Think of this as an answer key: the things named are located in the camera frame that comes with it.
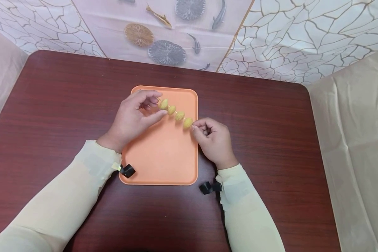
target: bead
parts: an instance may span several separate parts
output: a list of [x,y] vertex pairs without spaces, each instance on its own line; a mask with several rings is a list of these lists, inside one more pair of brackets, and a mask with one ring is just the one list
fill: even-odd
[[193,119],[188,117],[187,119],[185,119],[185,122],[183,122],[183,128],[184,129],[190,128],[192,124],[193,124]]
[[185,117],[185,112],[178,112],[175,116],[175,120],[182,120]]
[[160,109],[168,109],[168,99],[163,99],[160,103]]
[[170,106],[168,108],[168,115],[172,115],[173,113],[175,113],[175,110],[176,110],[176,107],[175,106]]

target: black tracker strap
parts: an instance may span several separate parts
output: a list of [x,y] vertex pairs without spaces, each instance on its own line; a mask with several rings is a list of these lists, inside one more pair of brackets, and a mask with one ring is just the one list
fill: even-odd
[[206,183],[203,183],[202,185],[200,185],[200,191],[202,191],[202,193],[204,195],[206,194],[210,194],[214,191],[222,191],[223,190],[223,185],[221,185],[220,183],[216,182],[215,184],[211,185],[210,182],[206,182]]
[[135,172],[136,170],[130,164],[120,169],[120,173],[122,173],[122,175],[126,178],[130,178]]

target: arm sleeve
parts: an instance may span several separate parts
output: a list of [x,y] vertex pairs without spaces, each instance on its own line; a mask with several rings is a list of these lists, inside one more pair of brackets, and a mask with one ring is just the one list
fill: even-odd
[[0,233],[0,252],[62,251],[120,161],[120,154],[87,140],[72,163]]
[[279,231],[245,170],[239,164],[218,170],[221,204],[232,251],[284,252]]

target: patterned backdrop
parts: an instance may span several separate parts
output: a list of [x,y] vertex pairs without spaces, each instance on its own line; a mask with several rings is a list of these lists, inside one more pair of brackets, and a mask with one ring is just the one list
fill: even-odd
[[0,0],[0,32],[29,54],[308,85],[378,51],[378,0]]

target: wooden table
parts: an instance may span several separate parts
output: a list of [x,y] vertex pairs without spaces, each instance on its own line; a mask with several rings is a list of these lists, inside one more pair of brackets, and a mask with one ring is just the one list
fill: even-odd
[[[301,85],[51,51],[33,53],[0,115],[0,232],[109,128],[137,85],[191,88],[199,117],[226,124],[287,252],[340,251],[309,94]],[[109,179],[72,251],[229,251],[215,177],[200,156],[192,186]]]

